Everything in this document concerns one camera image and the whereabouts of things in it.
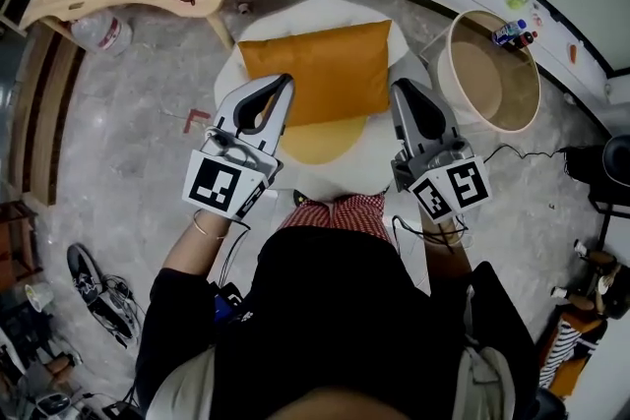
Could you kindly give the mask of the person's left forearm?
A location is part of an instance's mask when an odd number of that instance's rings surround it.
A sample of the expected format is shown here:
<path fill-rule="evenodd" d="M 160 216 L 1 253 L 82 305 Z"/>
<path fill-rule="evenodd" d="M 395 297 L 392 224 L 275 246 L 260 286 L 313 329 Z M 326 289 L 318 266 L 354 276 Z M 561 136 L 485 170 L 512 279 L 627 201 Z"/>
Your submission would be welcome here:
<path fill-rule="evenodd" d="M 232 221 L 223 216 L 196 210 L 162 267 L 207 278 L 231 224 Z"/>

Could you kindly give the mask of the brown wooden cabinet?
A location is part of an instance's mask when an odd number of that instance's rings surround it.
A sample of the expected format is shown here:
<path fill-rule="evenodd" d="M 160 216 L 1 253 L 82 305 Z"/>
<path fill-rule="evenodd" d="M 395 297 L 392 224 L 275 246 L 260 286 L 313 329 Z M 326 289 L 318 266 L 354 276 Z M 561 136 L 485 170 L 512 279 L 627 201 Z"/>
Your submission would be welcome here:
<path fill-rule="evenodd" d="M 42 272 L 35 258 L 35 217 L 21 200 L 0 204 L 0 292 Z"/>

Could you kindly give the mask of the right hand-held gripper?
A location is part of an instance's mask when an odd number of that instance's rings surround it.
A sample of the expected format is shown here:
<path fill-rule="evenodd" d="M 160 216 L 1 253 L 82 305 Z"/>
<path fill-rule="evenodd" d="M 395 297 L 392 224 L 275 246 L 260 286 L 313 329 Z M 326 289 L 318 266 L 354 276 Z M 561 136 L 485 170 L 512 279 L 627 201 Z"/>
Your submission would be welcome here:
<path fill-rule="evenodd" d="M 468 141 L 452 142 L 459 137 L 457 122 L 440 93 L 401 78 L 392 84 L 392 104 L 411 157 L 405 159 L 401 151 L 392 161 L 399 192 L 411 193 L 433 224 L 491 200 L 482 158 L 473 154 Z M 434 144 L 448 146 L 425 152 Z"/>

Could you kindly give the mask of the person's black shirt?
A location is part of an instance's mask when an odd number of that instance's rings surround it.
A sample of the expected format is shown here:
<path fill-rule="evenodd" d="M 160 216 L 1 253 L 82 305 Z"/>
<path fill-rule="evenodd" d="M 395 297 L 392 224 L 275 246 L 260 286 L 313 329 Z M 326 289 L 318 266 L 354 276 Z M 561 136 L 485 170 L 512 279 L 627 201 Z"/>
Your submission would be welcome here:
<path fill-rule="evenodd" d="M 268 420 L 323 388 L 409 420 L 527 420 L 535 402 L 535 346 L 489 263 L 432 295 L 385 240 L 286 227 L 233 318 L 214 309 L 208 278 L 160 270 L 136 364 L 145 420 Z"/>

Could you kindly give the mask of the red checked trousers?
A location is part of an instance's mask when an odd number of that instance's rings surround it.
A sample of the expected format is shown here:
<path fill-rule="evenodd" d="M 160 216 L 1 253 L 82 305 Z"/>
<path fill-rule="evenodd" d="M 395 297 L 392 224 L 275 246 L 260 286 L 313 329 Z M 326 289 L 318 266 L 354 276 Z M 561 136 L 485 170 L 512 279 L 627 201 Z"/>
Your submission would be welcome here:
<path fill-rule="evenodd" d="M 392 244 L 383 222 L 385 194 L 352 194 L 340 197 L 331 204 L 308 199 L 296 208 L 279 229 L 294 226 L 315 226 L 357 231 Z"/>

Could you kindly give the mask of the black waist recorder box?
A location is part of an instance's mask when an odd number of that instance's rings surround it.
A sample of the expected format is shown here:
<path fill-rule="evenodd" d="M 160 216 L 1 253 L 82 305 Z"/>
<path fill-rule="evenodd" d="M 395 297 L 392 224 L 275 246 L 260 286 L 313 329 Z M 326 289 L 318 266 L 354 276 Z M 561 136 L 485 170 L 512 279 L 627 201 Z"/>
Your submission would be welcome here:
<path fill-rule="evenodd" d="M 214 307 L 216 324 L 225 324 L 235 315 L 243 297 L 233 282 L 228 282 L 223 286 L 218 286 L 215 282 L 211 284 L 214 289 Z"/>

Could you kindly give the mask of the clear plastic cup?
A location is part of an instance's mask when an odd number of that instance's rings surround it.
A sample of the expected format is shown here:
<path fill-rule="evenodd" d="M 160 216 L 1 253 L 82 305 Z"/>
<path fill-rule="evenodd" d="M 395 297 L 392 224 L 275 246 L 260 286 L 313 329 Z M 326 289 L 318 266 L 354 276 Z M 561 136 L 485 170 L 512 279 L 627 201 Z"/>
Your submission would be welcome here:
<path fill-rule="evenodd" d="M 47 282 L 25 285 L 26 296 L 31 306 L 41 313 L 54 299 L 53 291 Z"/>

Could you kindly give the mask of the white egg-shaped floor cushion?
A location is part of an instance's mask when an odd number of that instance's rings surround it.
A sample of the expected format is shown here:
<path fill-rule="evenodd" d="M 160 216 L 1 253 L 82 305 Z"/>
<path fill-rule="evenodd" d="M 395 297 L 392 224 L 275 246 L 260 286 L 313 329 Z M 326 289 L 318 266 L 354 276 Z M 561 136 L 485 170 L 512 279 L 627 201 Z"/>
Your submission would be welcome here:
<path fill-rule="evenodd" d="M 265 16 L 239 37 L 215 82 L 215 99 L 222 101 L 247 83 L 238 43 L 300 35 L 320 30 L 391 22 L 388 36 L 388 78 L 401 70 L 424 85 L 430 80 L 423 64 L 410 52 L 398 24 L 371 8 L 346 0 L 305 0 Z M 393 181 L 391 161 L 400 151 L 393 117 L 386 111 L 368 116 L 288 127 L 276 151 L 283 163 L 272 185 L 275 190 L 297 189 L 317 200 L 349 193 L 375 194 Z"/>

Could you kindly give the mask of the clear water jug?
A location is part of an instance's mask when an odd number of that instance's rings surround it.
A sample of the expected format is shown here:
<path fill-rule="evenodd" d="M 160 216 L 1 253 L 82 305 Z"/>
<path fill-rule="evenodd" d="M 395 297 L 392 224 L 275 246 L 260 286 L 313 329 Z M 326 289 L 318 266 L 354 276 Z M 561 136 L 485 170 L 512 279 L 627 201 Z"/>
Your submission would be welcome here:
<path fill-rule="evenodd" d="M 129 23 L 111 10 L 101 10 L 80 18 L 70 25 L 72 35 L 85 47 L 99 53 L 117 56 L 132 42 Z"/>

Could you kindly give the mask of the round white side table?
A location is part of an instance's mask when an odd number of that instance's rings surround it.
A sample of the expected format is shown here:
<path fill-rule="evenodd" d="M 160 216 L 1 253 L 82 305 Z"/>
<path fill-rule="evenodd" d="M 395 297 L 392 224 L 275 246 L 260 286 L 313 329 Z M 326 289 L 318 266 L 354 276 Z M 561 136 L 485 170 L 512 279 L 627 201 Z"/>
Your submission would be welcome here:
<path fill-rule="evenodd" d="M 530 50 L 492 41 L 492 34 L 506 24 L 490 12 L 466 11 L 419 52 L 432 85 L 461 125 L 479 123 L 501 133 L 520 133 L 537 116 L 540 78 Z"/>

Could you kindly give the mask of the orange pillow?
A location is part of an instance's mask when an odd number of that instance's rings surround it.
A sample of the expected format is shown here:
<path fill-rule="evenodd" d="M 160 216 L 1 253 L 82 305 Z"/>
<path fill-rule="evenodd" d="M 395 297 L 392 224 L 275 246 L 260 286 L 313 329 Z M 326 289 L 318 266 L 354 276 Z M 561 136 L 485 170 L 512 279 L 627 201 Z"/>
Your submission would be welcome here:
<path fill-rule="evenodd" d="M 238 43 L 251 79 L 289 74 L 288 127 L 386 111 L 389 20 Z"/>

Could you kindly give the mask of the person's right forearm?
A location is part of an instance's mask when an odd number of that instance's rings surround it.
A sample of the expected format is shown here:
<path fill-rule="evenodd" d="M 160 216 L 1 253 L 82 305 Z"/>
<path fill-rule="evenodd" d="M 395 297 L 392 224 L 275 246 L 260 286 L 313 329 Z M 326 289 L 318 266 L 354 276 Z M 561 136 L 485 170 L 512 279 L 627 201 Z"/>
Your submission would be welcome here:
<path fill-rule="evenodd" d="M 463 231 L 453 219 L 434 223 L 420 212 L 428 280 L 432 295 L 450 290 L 472 267 L 462 244 Z"/>

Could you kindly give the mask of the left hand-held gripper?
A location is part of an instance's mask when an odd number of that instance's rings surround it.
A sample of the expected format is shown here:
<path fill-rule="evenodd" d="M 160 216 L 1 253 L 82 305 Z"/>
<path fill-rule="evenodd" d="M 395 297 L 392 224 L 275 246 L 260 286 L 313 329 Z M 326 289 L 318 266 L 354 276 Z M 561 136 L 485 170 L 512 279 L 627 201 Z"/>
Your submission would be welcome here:
<path fill-rule="evenodd" d="M 191 153 L 182 200 L 241 220 L 274 182 L 274 156 L 294 94 L 289 74 L 252 80 L 221 102 L 203 146 Z M 243 135 L 243 140 L 236 136 Z"/>

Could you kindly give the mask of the blue label bottle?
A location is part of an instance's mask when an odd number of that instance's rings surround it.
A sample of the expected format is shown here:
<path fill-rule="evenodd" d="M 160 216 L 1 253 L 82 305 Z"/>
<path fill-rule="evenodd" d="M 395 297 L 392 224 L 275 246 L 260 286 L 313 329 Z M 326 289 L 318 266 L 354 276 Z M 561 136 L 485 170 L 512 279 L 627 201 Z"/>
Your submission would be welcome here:
<path fill-rule="evenodd" d="M 498 30 L 495 30 L 492 34 L 492 41 L 498 45 L 502 46 L 505 43 L 512 41 L 514 38 L 519 36 L 527 27 L 527 23 L 520 19 L 518 21 L 510 22 Z"/>

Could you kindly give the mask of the wooden plank platform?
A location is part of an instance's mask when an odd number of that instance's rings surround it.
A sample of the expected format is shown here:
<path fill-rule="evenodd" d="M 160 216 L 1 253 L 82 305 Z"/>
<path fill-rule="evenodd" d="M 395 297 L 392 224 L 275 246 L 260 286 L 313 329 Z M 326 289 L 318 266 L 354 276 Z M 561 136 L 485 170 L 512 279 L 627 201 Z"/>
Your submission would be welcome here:
<path fill-rule="evenodd" d="M 86 51 L 48 26 L 37 27 L 18 77 L 9 183 L 46 207 L 57 180 L 68 107 Z"/>

